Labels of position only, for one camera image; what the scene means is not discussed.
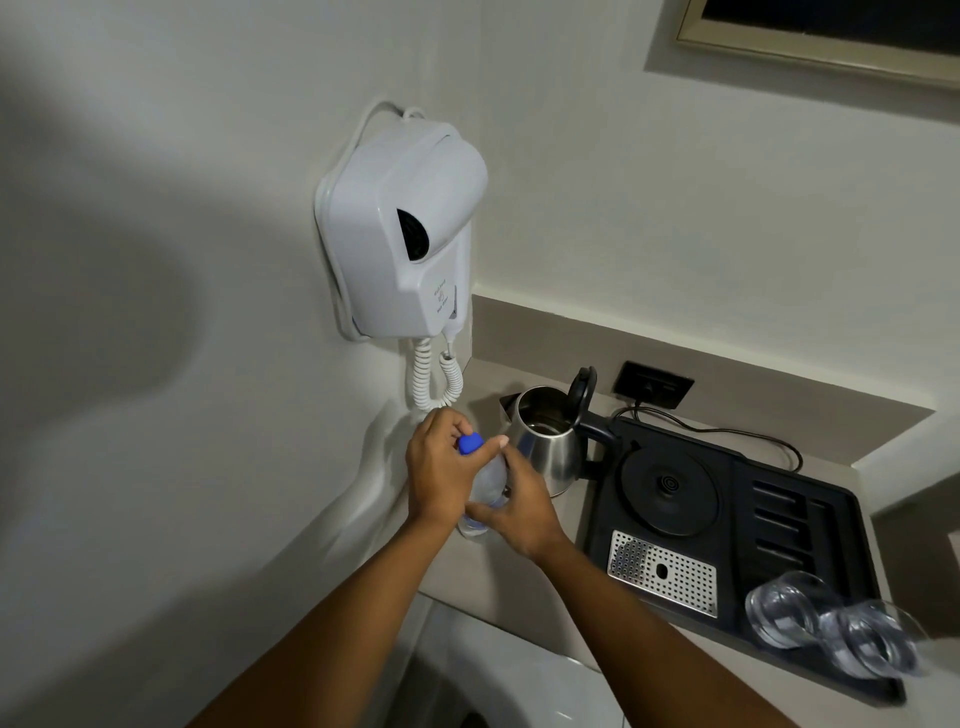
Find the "black cable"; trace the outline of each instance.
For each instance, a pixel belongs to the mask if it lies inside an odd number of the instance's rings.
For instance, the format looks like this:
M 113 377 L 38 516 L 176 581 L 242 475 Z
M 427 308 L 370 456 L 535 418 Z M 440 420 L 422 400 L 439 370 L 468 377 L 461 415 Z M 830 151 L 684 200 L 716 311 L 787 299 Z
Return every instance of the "black cable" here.
M 669 412 L 664 412 L 661 409 L 656 407 L 648 407 L 643 404 L 640 404 L 639 401 L 630 405 L 629 407 L 620 407 L 612 415 L 610 415 L 611 420 L 616 420 L 622 415 L 625 415 L 627 412 L 630 412 L 634 416 L 634 420 L 640 422 L 640 418 L 637 413 L 646 412 L 648 415 L 654 415 L 655 417 L 661 417 L 677 427 L 682 427 L 683 429 L 689 430 L 690 432 L 697 432 L 700 434 L 706 434 L 708 432 L 729 432 L 731 435 L 744 435 L 745 437 L 756 437 L 758 440 L 766 440 L 767 442 L 774 443 L 779 445 L 782 448 L 790 450 L 794 457 L 797 458 L 796 467 L 790 470 L 791 473 L 799 473 L 800 469 L 804 466 L 804 457 L 800 454 L 800 451 L 794 448 L 790 443 L 785 440 L 781 440 L 777 437 L 772 437 L 771 435 L 761 435 L 756 432 L 748 432 L 745 429 L 730 429 L 729 427 L 694 427 L 693 425 L 688 425 L 679 417 L 671 415 Z

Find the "wall-mounted hair dryer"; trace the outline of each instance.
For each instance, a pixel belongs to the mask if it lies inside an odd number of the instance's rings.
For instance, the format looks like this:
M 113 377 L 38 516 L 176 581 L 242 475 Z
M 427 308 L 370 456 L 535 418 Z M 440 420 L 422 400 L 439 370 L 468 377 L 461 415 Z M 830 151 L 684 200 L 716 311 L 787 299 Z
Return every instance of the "wall-mounted hair dryer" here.
M 360 144 L 380 110 L 400 121 Z M 480 154 L 449 124 L 378 100 L 361 119 L 337 165 L 320 182 L 314 214 L 340 296 L 346 338 L 412 338 L 417 407 L 456 401 L 463 377 L 452 341 L 469 302 L 470 218 L 487 187 Z M 430 339 L 443 334 L 438 400 L 429 395 Z

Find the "drinking glass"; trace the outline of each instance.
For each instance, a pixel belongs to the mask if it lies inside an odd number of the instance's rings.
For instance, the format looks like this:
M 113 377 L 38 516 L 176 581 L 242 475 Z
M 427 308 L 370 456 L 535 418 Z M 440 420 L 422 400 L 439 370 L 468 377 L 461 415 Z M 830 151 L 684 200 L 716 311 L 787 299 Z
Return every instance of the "drinking glass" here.
M 840 596 L 823 579 L 805 571 L 788 571 L 761 584 L 744 604 L 756 633 L 777 649 L 817 643 L 820 616 L 840 605 Z
M 830 610 L 820 619 L 820 646 L 852 677 L 923 675 L 920 646 L 928 639 L 915 619 L 882 599 Z

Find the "countertop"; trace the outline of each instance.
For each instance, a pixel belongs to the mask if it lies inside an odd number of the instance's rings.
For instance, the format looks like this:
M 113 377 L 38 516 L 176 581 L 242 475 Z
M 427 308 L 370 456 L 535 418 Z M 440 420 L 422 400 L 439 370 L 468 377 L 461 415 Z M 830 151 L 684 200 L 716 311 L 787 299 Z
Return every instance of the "countertop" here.
M 569 386 L 569 382 L 553 381 L 473 359 L 465 371 L 464 392 L 457 406 L 484 435 L 490 436 L 502 427 L 498 398 L 540 384 L 562 389 Z M 619 400 L 597 395 L 590 409 L 599 414 L 610 414 L 618 406 L 622 406 Z M 655 418 L 646 419 L 644 416 L 644 420 L 659 427 L 671 426 Z M 787 455 L 782 450 L 762 441 L 727 434 L 704 435 L 701 439 L 739 450 L 758 462 L 779 467 L 787 465 Z M 803 474 L 860 493 L 859 479 L 852 468 L 804 455 Z M 564 531 L 578 546 L 585 537 L 587 524 L 582 517 L 590 487 L 586 481 L 579 481 L 553 501 Z M 388 538 L 387 534 L 396 531 L 405 517 L 406 504 L 403 501 L 388 518 L 383 541 Z M 881 593 L 889 596 L 869 519 L 866 519 L 865 526 Z M 514 553 L 494 532 L 468 540 L 454 531 L 424 576 L 420 592 L 597 669 L 593 655 L 546 577 L 533 563 Z M 700 635 L 680 631 L 801 726 L 883 728 L 918 725 L 911 706 L 909 684 L 905 708 L 874 708 Z

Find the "electric kettle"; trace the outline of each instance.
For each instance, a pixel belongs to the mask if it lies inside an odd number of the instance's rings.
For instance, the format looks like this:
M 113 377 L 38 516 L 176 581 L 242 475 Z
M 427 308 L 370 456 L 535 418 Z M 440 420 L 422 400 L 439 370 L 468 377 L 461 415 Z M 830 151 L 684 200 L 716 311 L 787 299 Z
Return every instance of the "electric kettle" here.
M 597 479 L 603 461 L 587 460 L 587 442 L 604 447 L 615 459 L 620 440 L 607 419 L 589 411 L 597 373 L 584 367 L 568 392 L 556 387 L 533 387 L 500 398 L 507 417 L 506 435 L 546 481 L 550 497 L 558 496 L 579 478 Z

